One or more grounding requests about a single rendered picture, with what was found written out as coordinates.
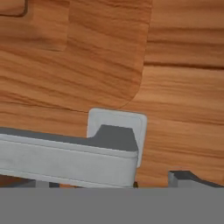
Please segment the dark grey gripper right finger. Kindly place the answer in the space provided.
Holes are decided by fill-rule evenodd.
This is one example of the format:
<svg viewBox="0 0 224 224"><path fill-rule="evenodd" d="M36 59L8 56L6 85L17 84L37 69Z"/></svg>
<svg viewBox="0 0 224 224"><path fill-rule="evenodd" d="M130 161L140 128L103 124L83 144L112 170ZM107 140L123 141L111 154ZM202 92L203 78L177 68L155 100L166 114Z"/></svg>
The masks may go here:
<svg viewBox="0 0 224 224"><path fill-rule="evenodd" d="M199 178L191 171L169 171L168 172L168 186L189 188L189 187L214 187L224 188L224 185L219 185Z"/></svg>

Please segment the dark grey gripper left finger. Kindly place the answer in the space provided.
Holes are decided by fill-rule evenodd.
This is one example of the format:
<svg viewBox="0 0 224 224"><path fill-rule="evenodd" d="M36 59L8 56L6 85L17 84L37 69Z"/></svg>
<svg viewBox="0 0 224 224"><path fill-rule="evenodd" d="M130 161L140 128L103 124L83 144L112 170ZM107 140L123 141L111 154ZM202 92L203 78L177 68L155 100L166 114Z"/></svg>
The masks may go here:
<svg viewBox="0 0 224 224"><path fill-rule="evenodd" d="M21 187L21 188L58 188L60 185L58 183L38 181L27 178L1 178L0 179L0 187L4 188L13 188L13 187Z"/></svg>

